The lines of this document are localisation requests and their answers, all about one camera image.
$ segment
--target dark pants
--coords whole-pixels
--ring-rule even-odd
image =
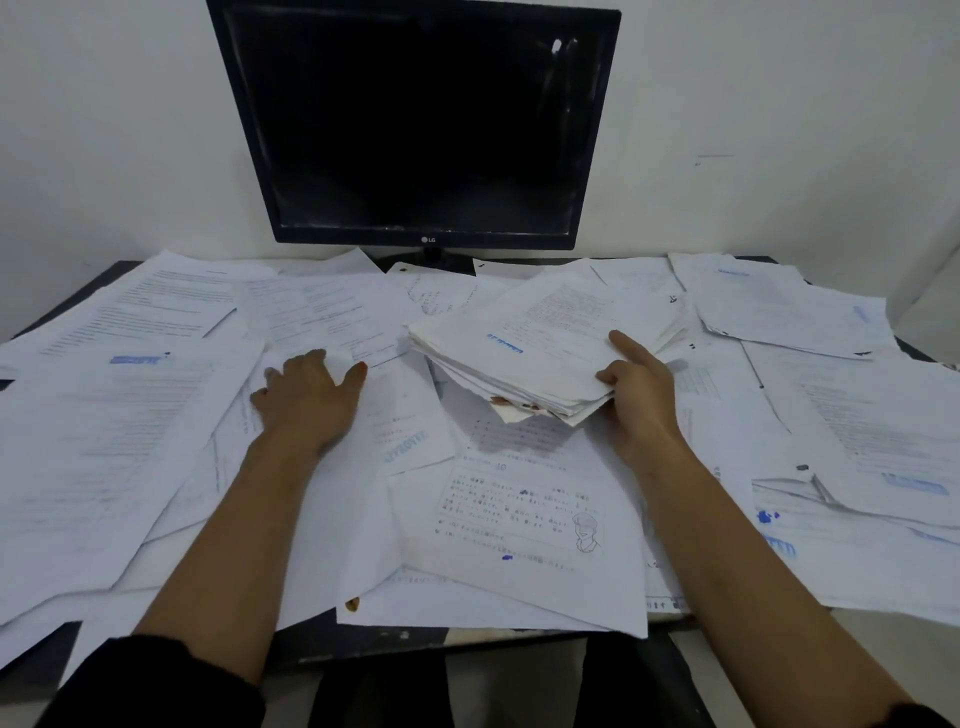
[[[332,666],[314,698],[310,728],[354,725],[452,728],[441,651]],[[713,728],[680,651],[665,632],[587,639],[574,728],[642,725]]]

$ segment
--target desk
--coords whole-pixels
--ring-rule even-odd
[[[776,263],[770,257],[744,257]],[[568,260],[569,258],[528,258],[503,260],[503,262],[551,264],[563,263]],[[422,261],[415,260],[413,255],[391,255],[380,258],[376,262],[386,271],[394,263],[400,261],[422,264]],[[454,263],[455,270],[462,273],[473,273],[468,258],[463,257],[454,261]],[[96,279],[20,333],[25,333],[56,318],[86,299],[98,288],[117,280],[137,265],[139,265],[139,261],[135,260],[121,260],[114,263]],[[933,361],[933,359],[905,344],[900,339],[897,341],[900,348],[913,358]],[[5,389],[8,384],[8,381],[0,380],[0,390]],[[690,619],[671,618],[666,621],[654,621],[651,623],[651,632],[667,628],[688,628],[690,624]],[[0,703],[39,700],[52,696],[60,681],[60,675],[66,665],[79,628],[80,624],[78,622],[65,624],[44,641],[0,670]],[[337,624],[336,613],[334,610],[330,610],[278,631],[274,635],[274,642],[267,658],[267,673],[309,668],[332,660],[371,657],[423,649],[475,649],[481,645],[495,646],[505,641],[516,643],[517,641],[577,639],[584,635],[585,633],[580,632],[541,630],[358,627]]]

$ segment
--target hand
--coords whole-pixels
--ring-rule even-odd
[[[287,359],[283,373],[268,369],[267,386],[250,397],[263,420],[264,435],[317,456],[350,428],[367,378],[367,365],[361,361],[337,386],[325,357],[323,349],[315,349]]]
[[[677,424],[673,373],[626,334],[611,331],[610,341],[627,360],[617,359],[596,377],[613,387],[613,448],[636,470],[666,450],[686,448]]]

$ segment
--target black sleeve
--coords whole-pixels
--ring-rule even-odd
[[[949,721],[925,705],[904,703],[890,709],[890,715],[874,728],[953,728]]]
[[[108,640],[54,697],[36,728],[190,726],[255,728],[266,705],[242,678],[163,637]]]

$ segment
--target cartoon drawing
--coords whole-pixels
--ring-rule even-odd
[[[590,553],[600,546],[596,542],[597,519],[589,513],[578,513],[573,517],[574,530],[577,532],[577,548],[584,553]]]

